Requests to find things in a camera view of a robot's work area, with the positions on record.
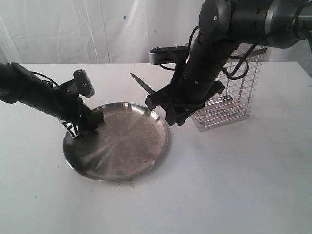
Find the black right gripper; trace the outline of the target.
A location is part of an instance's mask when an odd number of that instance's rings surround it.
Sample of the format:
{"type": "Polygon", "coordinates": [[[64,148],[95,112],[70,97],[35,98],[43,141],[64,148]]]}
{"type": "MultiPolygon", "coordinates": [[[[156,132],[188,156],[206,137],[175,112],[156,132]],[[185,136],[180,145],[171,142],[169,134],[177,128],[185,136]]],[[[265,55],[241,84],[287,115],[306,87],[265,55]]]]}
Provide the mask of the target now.
{"type": "Polygon", "coordinates": [[[149,110],[161,106],[166,111],[169,126],[182,126],[186,119],[204,108],[208,91],[234,51],[234,41],[221,39],[211,42],[199,33],[191,49],[182,75],[173,86],[158,91],[146,88],[149,95],[145,104],[149,110]],[[178,102],[201,104],[197,107],[178,107],[178,102]]]}

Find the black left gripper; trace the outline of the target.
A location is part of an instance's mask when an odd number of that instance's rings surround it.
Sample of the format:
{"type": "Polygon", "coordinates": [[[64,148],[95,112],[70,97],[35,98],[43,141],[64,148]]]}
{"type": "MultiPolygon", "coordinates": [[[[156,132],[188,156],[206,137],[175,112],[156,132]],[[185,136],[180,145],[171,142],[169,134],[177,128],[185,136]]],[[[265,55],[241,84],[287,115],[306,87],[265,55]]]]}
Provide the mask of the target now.
{"type": "Polygon", "coordinates": [[[82,134],[94,131],[98,127],[100,110],[90,112],[90,108],[79,95],[67,94],[64,90],[52,85],[48,85],[48,90],[51,100],[45,104],[44,112],[62,120],[62,125],[72,139],[81,139],[82,134]]]}

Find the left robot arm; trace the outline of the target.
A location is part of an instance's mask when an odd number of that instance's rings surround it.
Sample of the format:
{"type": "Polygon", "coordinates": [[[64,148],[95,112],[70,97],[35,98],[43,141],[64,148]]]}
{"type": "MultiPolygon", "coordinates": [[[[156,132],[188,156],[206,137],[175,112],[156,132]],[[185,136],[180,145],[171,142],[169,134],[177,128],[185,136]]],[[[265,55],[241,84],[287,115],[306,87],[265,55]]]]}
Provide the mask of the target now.
{"type": "Polygon", "coordinates": [[[73,79],[58,85],[51,78],[12,62],[0,65],[0,99],[29,107],[57,118],[73,139],[80,139],[104,122],[102,111],[91,110],[82,100],[94,95],[94,88],[83,69],[73,79]]]}

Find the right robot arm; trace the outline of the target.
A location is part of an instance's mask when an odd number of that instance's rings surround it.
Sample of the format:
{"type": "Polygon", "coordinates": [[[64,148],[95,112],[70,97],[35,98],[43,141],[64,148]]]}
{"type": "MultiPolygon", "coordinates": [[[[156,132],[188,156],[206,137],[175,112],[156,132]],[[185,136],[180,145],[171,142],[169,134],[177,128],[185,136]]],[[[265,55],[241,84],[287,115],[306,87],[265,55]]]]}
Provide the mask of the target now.
{"type": "Polygon", "coordinates": [[[225,64],[243,43],[250,51],[262,45],[287,49],[312,40],[312,3],[309,0],[207,0],[187,46],[153,48],[150,63],[174,63],[170,83],[146,98],[149,109],[166,112],[169,125],[183,125],[206,101],[224,90],[220,73],[237,80],[225,64]]]}

